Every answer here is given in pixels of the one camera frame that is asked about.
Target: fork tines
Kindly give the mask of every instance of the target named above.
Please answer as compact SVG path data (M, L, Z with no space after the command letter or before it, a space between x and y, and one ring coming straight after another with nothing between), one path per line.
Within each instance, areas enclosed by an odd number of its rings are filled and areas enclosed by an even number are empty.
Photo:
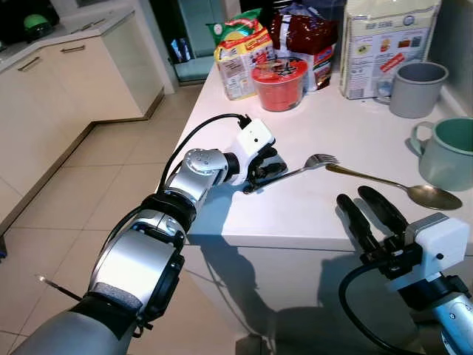
M331 163L331 164L338 164L339 161L333 155L330 154L315 154L317 159L319 159L323 163Z

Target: cabinet handle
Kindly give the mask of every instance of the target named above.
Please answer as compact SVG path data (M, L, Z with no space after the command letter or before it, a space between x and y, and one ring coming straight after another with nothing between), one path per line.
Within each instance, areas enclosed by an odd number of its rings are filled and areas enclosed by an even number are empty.
M71 52L78 52L80 50L85 50L86 49L86 45L85 44L82 44L81 46L79 47L74 47L74 48L63 48L61 50L61 53L71 53Z
M28 68L31 64L36 63L36 62L39 61L40 59L41 59L41 57L35 57L35 58L33 58L31 61L29 61L28 63L26 63L23 67L19 67L19 68L18 68L18 71L19 71L19 72L24 72L24 71L26 71L26 68Z

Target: silver fork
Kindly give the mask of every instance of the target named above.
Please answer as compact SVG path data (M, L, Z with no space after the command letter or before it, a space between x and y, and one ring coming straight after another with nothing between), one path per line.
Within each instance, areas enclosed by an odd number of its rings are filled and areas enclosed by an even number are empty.
M293 175L297 175L301 172L304 172L309 169L316 169L319 168L320 166L325 166L327 164L338 164L337 158L335 158L333 155L329 154L314 154L311 155L305 162L304 166L300 169L294 170L292 172L287 172L286 174L276 176L273 179L263 181L262 183L258 183L253 186L246 186L243 189L243 192L247 195L255 192L258 189L261 189L263 186L267 186L271 183L275 183L278 180L288 178Z

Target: instant noodle cup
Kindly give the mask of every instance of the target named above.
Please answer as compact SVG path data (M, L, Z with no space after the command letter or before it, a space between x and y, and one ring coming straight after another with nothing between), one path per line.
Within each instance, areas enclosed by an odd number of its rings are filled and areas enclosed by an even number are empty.
M286 111L299 105L304 95L307 63L297 58L266 61L252 70L261 105L268 111Z

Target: bag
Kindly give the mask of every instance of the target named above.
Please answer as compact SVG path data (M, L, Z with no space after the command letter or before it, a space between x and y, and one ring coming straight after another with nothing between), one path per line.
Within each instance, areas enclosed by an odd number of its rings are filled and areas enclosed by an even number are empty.
M425 61L440 0L349 0L341 49L341 93L388 95L398 67Z
M262 28L244 38L220 42L214 58L225 94L230 100L239 100L256 94L251 70L256 64L274 58L273 42L268 30Z
M330 83L332 58L338 39L337 22L318 16L275 15L270 27L277 57L293 56L307 62L306 90Z
M217 23L205 25L210 30L215 45L218 45L221 41L241 39L262 30L263 26L257 19L260 13L261 9L249 10L240 13L223 24Z

